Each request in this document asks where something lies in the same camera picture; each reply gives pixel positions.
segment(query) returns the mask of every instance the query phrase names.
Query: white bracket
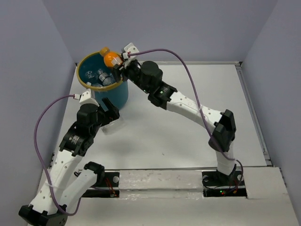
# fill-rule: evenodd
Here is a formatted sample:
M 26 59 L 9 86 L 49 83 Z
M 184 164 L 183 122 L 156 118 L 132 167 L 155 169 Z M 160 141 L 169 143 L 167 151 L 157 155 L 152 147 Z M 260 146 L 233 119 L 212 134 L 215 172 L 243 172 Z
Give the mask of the white bracket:
M 129 53 L 139 53 L 139 50 L 133 43 L 127 44 L 122 49 L 122 57 L 125 59 L 124 61 L 124 68 L 126 68 L 133 60 L 137 58 L 137 56 L 128 56 Z

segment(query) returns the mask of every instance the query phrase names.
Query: orange bottle cap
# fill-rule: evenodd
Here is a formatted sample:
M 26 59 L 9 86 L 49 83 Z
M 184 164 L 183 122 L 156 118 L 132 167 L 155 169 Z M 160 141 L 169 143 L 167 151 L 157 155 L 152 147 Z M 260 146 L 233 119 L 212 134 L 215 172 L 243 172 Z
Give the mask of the orange bottle cap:
M 99 54 L 104 56 L 110 49 L 108 47 L 104 47 L 102 50 L 99 51 Z

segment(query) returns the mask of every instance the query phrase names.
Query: yellow bucket rim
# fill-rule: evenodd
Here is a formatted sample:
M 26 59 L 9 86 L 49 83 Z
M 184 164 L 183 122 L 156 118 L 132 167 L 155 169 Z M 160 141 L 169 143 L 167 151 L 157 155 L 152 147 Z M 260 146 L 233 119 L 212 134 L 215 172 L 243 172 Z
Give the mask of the yellow bucket rim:
M 77 75 L 77 79 L 79 80 L 80 84 L 81 84 L 83 87 L 85 87 L 86 89 L 91 89 L 91 90 L 98 91 L 98 92 L 109 91 L 109 90 L 111 90 L 111 89 L 114 89 L 114 88 L 120 86 L 121 83 L 123 82 L 122 80 L 121 80 L 120 82 L 116 82 L 116 83 L 111 84 L 111 85 L 109 85 L 109 86 L 93 87 L 93 86 L 87 85 L 86 83 L 84 83 L 84 82 L 80 79 L 80 76 L 79 76 L 79 69 L 80 69 L 81 65 L 83 64 L 83 62 L 84 62 L 85 60 L 87 60 L 87 59 L 88 59 L 89 57 L 91 57 L 91 56 L 94 56 L 95 54 L 99 54 L 99 51 L 87 55 L 87 56 L 86 56 L 85 58 L 83 58 L 83 59 L 81 60 L 81 62 L 78 64 L 77 69 L 76 69 L 76 75 Z

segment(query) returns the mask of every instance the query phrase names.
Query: cable connector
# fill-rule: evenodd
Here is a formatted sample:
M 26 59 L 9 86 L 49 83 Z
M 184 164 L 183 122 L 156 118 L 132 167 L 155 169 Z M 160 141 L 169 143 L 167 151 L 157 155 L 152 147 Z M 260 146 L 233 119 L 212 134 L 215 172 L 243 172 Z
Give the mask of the cable connector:
M 80 100 L 80 94 L 74 94 L 73 99 L 75 99 L 75 100 Z

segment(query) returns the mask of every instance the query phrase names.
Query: white platform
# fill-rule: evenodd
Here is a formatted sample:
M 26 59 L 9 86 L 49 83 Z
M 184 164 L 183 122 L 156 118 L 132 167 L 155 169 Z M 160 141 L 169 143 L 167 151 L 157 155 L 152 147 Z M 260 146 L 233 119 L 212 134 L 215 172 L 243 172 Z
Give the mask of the white platform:
M 163 81 L 195 100 L 182 65 L 160 65 Z M 266 166 L 262 149 L 234 65 L 189 65 L 201 104 L 234 113 L 237 132 L 234 155 L 245 166 Z M 129 99 L 120 114 L 126 126 L 113 135 L 101 131 L 80 167 L 95 161 L 106 169 L 216 167 L 209 136 L 190 120 L 152 105 L 131 81 Z M 71 94 L 85 89 L 74 76 Z M 68 101 L 58 143 L 76 120 L 78 101 Z
M 246 168 L 248 198 L 203 198 L 201 191 L 172 191 L 172 176 L 164 171 L 147 170 L 160 175 L 152 185 L 155 191 L 120 191 L 120 198 L 83 198 L 78 213 L 69 217 L 67 226 L 298 226 L 289 196 L 278 168 Z M 199 180 L 192 170 L 179 170 L 181 176 L 197 188 Z M 145 173 L 135 170 L 120 172 L 120 186 L 125 178 L 128 189 L 151 187 Z M 166 182 L 171 187 L 166 189 Z

